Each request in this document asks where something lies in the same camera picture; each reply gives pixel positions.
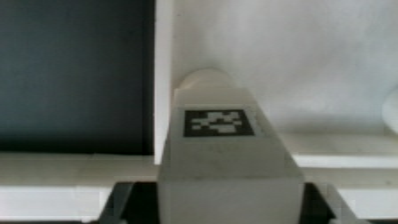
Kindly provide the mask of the translucent gripper right finger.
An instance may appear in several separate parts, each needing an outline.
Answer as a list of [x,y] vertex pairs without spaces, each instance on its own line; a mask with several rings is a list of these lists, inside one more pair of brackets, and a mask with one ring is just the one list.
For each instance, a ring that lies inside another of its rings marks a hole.
[[301,224],[372,224],[356,216],[344,197],[330,185],[306,183]]

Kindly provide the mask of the translucent gripper left finger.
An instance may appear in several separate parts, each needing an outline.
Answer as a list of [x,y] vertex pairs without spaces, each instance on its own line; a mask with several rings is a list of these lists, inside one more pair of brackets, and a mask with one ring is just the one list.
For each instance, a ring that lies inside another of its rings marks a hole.
[[100,213],[90,224],[161,224],[155,182],[118,182]]

